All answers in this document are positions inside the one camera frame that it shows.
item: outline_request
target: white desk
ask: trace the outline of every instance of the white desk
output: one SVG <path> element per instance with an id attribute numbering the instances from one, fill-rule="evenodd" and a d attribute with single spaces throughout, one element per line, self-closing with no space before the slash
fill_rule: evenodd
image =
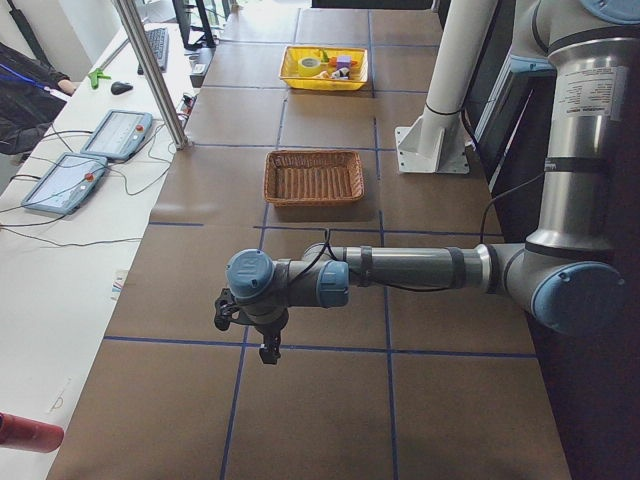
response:
<path id="1" fill-rule="evenodd" d="M 177 25 L 169 27 L 169 66 L 164 77 L 177 105 L 182 94 L 193 94 L 193 89 Z M 103 57 L 124 38 L 121 31 Z M 101 80 L 99 88 L 92 90 L 85 79 L 55 121 L 56 130 L 93 130 L 111 108 L 147 111 L 156 119 L 155 129 L 161 123 L 160 113 L 146 79 L 136 73 L 137 63 L 128 45 L 106 68 L 112 80 Z M 114 96 L 109 87 L 115 80 L 134 88 Z M 78 136 L 66 141 L 77 151 L 86 139 Z M 163 128 L 151 154 L 170 161 L 170 144 Z M 147 186 L 168 167 L 167 162 L 149 156 L 150 146 L 126 164 L 114 166 L 127 176 L 131 192 Z M 65 151 L 57 137 L 50 137 L 33 156 L 55 161 Z M 19 173 L 40 176 L 49 167 L 48 162 L 30 158 Z M 59 243 L 139 238 L 163 181 L 164 177 L 143 193 L 129 196 L 122 177 L 108 172 L 98 191 L 73 215 L 50 225 L 16 230 Z M 11 182 L 0 197 L 0 210 L 19 205 L 32 187 L 31 181 Z M 0 214 L 4 224 L 41 223 L 50 218 L 22 208 Z M 0 411 L 67 427 L 115 307 L 111 287 L 116 271 L 129 268 L 138 244 L 58 248 L 0 231 Z M 1 476 L 45 478 L 55 455 L 0 448 Z"/>

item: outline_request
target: black jacket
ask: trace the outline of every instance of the black jacket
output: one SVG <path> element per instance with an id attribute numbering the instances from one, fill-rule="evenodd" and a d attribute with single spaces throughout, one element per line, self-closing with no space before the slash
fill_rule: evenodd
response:
<path id="1" fill-rule="evenodd" d="M 66 75 L 0 43 L 0 64 L 51 88 L 68 79 Z M 0 153 L 32 150 L 56 118 L 65 102 L 41 88 L 13 77 L 0 67 Z"/>

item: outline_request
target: person's hand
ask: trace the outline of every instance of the person's hand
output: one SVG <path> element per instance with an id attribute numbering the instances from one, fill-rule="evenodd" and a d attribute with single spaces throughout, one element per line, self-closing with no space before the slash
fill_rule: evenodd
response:
<path id="1" fill-rule="evenodd" d="M 58 87 L 67 95 L 73 95 L 73 92 L 76 91 L 76 86 L 70 80 L 60 80 L 58 82 Z"/>

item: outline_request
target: keyboard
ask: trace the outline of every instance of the keyboard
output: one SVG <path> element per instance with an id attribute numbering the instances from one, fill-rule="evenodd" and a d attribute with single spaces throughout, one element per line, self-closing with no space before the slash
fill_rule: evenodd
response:
<path id="1" fill-rule="evenodd" d="M 151 46 L 151 51 L 158 61 L 161 72 L 167 71 L 167 60 L 169 58 L 169 30 L 166 27 L 146 30 L 147 41 Z M 142 75 L 142 65 L 138 65 L 138 75 Z"/>

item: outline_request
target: blue joint cap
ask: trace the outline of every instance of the blue joint cap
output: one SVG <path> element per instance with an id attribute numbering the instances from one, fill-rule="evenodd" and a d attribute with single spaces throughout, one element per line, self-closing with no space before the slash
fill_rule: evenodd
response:
<path id="1" fill-rule="evenodd" d="M 512 73 L 544 73 L 553 72 L 555 68 L 546 58 L 521 57 L 510 55 Z"/>
<path id="2" fill-rule="evenodd" d="M 640 0 L 580 0 L 592 15 L 618 25 L 640 23 Z"/>
<path id="3" fill-rule="evenodd" d="M 344 307 L 349 301 L 349 266 L 331 260 L 320 270 L 316 298 L 323 308 Z"/>
<path id="4" fill-rule="evenodd" d="M 269 286 L 274 270 L 273 261 L 263 251 L 242 250 L 227 264 L 229 289 L 237 300 L 253 300 Z"/>
<path id="5" fill-rule="evenodd" d="M 625 281 L 612 266 L 574 263 L 540 283 L 531 299 L 531 313 L 557 332 L 587 335 L 616 318 L 625 293 Z"/>

